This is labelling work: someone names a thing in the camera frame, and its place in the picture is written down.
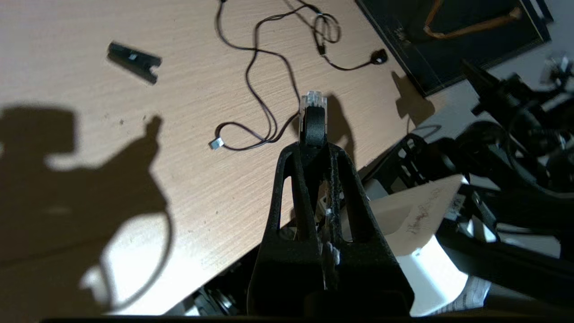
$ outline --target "desk surface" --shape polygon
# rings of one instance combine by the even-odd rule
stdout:
[[[341,42],[328,47],[337,64],[354,66],[384,48],[353,1],[313,4],[342,26]],[[102,311],[92,297],[109,294],[111,303],[125,305],[168,245],[163,207],[173,225],[166,266],[143,296],[115,313],[161,314],[259,243],[278,154],[297,136],[289,128],[278,143],[251,151],[209,149],[220,122],[262,133],[267,127],[244,83],[251,53],[216,37],[217,6],[215,0],[2,1],[0,174],[10,187],[0,199],[9,210],[0,228],[6,250],[0,316],[89,315]],[[224,32],[250,45],[257,21],[287,11],[282,1],[228,1]],[[309,10],[304,16],[313,17]],[[107,61],[112,40],[161,56],[157,84]],[[329,95],[329,109],[336,109],[329,123],[340,132],[333,139],[357,169],[405,135],[408,121],[397,113],[391,77],[404,73],[393,57],[337,71],[317,55],[295,16],[265,25],[261,46],[290,60],[302,94]],[[280,124],[297,111],[276,57],[261,56],[251,78]],[[154,116],[162,121],[157,145],[153,134],[145,136]],[[235,129],[223,137],[252,142]],[[288,220],[290,196],[284,196]]]

